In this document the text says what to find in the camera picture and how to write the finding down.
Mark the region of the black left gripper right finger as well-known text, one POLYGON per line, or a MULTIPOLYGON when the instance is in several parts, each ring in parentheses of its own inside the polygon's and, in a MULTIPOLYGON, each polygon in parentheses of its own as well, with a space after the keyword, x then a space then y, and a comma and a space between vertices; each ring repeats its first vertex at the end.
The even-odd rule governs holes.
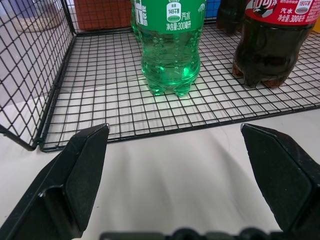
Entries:
POLYGON ((244 123, 255 181, 286 240, 320 238, 320 165, 289 135, 244 123))

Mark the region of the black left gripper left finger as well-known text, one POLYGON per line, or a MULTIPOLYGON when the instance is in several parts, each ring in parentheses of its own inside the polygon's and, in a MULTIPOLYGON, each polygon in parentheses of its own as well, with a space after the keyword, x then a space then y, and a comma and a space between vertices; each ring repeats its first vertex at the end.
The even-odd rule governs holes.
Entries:
POLYGON ((109 133, 104 123, 73 135, 32 181, 1 226, 0 238, 81 238, 100 186, 109 133))

